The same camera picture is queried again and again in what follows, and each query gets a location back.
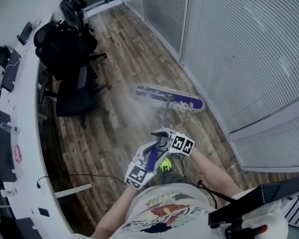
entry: person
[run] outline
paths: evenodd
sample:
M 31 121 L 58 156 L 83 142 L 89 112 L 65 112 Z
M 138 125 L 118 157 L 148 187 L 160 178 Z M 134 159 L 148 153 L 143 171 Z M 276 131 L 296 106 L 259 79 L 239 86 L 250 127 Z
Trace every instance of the person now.
M 234 199 L 246 194 L 196 147 L 193 147 L 190 158 L 212 190 Z M 100 220 L 91 238 L 224 238 L 221 229 L 208 226 L 208 214 L 215 209 L 209 205 L 206 196 L 185 177 L 173 172 L 168 159 L 163 161 L 160 169 L 161 185 L 148 187 L 139 194 L 136 188 L 128 185 Z M 281 203 L 274 203 L 250 212 L 243 227 L 256 228 L 270 223 L 269 229 L 258 238 L 286 238 L 288 224 L 280 207 Z

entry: mop head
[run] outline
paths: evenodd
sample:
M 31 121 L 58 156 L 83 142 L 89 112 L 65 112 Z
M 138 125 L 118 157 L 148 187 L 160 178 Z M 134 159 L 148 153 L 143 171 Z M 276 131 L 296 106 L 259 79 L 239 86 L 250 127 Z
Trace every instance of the mop head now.
M 137 84 L 134 90 L 134 98 L 137 101 L 154 107 L 165 108 L 168 96 L 171 97 L 169 108 L 175 111 L 197 114 L 202 112 L 206 107 L 202 98 L 192 97 L 181 91 L 157 85 Z

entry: mop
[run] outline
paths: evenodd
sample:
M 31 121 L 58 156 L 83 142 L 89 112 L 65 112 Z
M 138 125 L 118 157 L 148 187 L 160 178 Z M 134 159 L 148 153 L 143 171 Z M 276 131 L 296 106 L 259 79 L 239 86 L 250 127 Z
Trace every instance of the mop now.
M 152 84 L 137 84 L 134 90 L 134 99 L 143 104 L 165 108 L 161 123 L 162 128 L 166 127 L 169 108 L 181 113 L 197 114 L 206 107 L 202 98 Z M 158 143 L 151 150 L 145 167 L 147 172 L 154 171 L 157 161 L 161 137 L 157 137 L 156 140 Z

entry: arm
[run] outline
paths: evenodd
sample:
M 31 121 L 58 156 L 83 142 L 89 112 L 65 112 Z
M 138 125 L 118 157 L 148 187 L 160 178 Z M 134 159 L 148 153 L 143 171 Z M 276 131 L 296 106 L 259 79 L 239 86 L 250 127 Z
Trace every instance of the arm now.
M 136 188 L 127 186 L 120 198 L 100 220 L 91 238 L 107 239 L 124 224 L 126 213 L 137 191 Z
M 196 147 L 193 148 L 190 157 L 194 160 L 199 171 L 212 190 L 232 197 L 242 190 L 235 184 L 234 180 L 220 167 L 210 161 Z

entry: sticker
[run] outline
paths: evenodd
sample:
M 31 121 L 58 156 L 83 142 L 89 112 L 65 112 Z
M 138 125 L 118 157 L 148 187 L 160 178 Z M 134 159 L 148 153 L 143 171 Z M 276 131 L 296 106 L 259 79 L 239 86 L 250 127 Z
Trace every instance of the sticker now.
M 185 138 L 180 137 L 180 136 L 176 136 L 174 139 L 174 142 L 172 144 L 172 147 L 178 150 L 181 150 L 183 147 L 183 144 L 185 142 Z
M 184 146 L 184 150 L 183 152 L 185 152 L 186 154 L 190 154 L 191 149 L 193 148 L 194 143 L 191 140 L 186 141 L 185 146 Z
M 130 180 L 129 178 L 126 179 L 126 183 L 127 183 L 127 184 L 130 184 L 132 187 L 137 188 L 137 189 L 139 189 L 140 186 L 141 186 L 140 184 L 138 184 L 138 183 L 136 183 L 136 182 Z
M 128 175 L 128 177 L 130 177 L 132 180 L 140 182 L 142 184 L 146 175 L 147 175 L 147 172 L 144 169 L 142 169 L 138 166 L 134 166 L 133 169 L 131 170 L 130 174 Z

